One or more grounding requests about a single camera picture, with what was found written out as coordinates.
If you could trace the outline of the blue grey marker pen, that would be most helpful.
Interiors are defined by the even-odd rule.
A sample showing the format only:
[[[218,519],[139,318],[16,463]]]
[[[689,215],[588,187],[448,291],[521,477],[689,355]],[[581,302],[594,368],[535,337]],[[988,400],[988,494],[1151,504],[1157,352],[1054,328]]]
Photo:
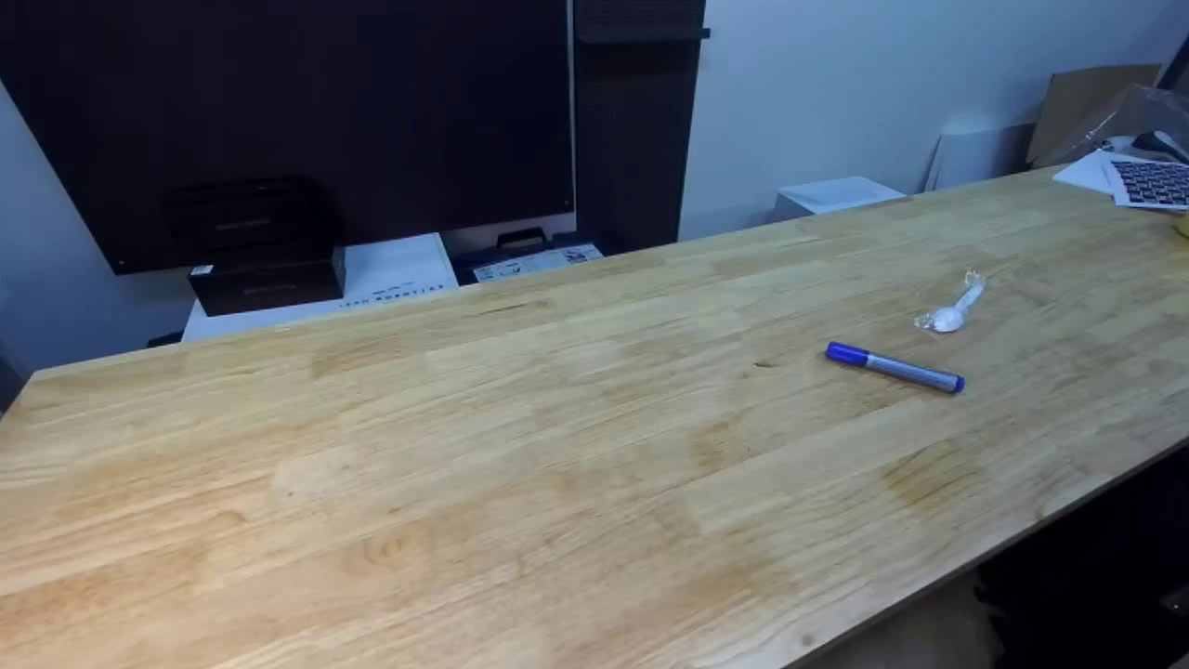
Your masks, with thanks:
[[[846,368],[882,373],[882,376],[890,376],[890,379],[902,379],[902,381],[918,381],[918,388],[929,388],[929,389],[939,389],[939,392],[962,392],[965,389],[965,379],[959,373],[939,373],[939,368],[929,368],[929,365],[900,359],[900,355],[872,352],[872,348],[863,348],[863,345],[852,345],[852,343],[830,343],[824,345],[824,359],[846,365]]]

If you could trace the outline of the black case with label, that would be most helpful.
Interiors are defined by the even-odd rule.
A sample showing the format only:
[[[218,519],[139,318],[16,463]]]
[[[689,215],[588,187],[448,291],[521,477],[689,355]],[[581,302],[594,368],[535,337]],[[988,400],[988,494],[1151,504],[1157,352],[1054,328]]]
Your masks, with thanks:
[[[588,260],[602,260],[602,250],[591,238],[576,231],[547,233],[541,226],[510,231],[487,250],[448,257],[459,283],[503,283]]]

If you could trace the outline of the white box with text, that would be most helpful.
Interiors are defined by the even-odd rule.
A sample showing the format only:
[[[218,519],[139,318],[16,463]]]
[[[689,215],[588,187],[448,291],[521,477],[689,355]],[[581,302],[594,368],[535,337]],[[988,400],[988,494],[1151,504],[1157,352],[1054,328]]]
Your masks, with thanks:
[[[350,307],[453,291],[458,276],[438,233],[414,233],[347,250]]]

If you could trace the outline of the white storage bin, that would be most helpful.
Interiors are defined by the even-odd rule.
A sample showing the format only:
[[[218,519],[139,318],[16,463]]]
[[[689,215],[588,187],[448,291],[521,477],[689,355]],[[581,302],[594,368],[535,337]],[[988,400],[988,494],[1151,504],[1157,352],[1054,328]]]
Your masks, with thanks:
[[[779,187],[774,199],[774,215],[805,218],[805,215],[833,215],[833,213],[852,213],[852,208],[868,208],[889,199],[902,199],[902,191],[890,191],[863,176],[846,176],[846,179]]]

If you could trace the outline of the tall dark cabinet panel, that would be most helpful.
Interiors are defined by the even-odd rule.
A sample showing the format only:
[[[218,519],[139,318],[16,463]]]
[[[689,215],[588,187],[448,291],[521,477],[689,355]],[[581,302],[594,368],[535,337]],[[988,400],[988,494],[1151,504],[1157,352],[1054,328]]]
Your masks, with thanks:
[[[573,0],[576,218],[604,251],[680,233],[706,0]]]

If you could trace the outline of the large black monitor screen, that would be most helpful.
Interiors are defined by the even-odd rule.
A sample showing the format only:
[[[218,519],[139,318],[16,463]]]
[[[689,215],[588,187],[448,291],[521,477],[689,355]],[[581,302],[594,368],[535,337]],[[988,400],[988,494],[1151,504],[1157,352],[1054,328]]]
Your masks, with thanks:
[[[354,241],[573,205],[570,0],[0,0],[0,83],[118,276],[239,181]]]

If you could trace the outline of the black box on shelf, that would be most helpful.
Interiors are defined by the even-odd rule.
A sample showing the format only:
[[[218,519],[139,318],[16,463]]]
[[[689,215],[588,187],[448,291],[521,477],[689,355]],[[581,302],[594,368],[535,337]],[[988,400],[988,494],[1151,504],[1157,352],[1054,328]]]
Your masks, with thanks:
[[[163,195],[163,222],[209,314],[341,295],[341,226],[313,179],[178,187]]]

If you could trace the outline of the white plastic spoon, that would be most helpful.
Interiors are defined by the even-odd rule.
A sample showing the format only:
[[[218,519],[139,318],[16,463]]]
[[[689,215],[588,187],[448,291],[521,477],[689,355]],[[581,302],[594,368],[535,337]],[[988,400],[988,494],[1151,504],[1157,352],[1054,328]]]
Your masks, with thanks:
[[[952,306],[938,306],[934,312],[918,314],[918,328],[934,335],[959,335],[982,296],[985,296],[985,280],[970,270],[962,280],[959,296]]]

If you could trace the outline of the brown cardboard box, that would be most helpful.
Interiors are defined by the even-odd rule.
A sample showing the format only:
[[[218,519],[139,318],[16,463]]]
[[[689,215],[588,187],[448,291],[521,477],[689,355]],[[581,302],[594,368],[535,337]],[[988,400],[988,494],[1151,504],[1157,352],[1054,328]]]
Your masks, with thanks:
[[[1048,77],[1024,161],[1069,162],[1111,137],[1137,134],[1189,143],[1189,95],[1162,89],[1157,62],[1064,69]]]

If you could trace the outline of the checkered calibration sheet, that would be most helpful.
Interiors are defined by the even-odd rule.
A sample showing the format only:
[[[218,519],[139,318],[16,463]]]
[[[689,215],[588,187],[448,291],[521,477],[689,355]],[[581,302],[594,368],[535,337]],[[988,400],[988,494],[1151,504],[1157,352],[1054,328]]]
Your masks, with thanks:
[[[1064,187],[1111,195],[1117,208],[1189,213],[1189,168],[1097,148],[1054,171]]]

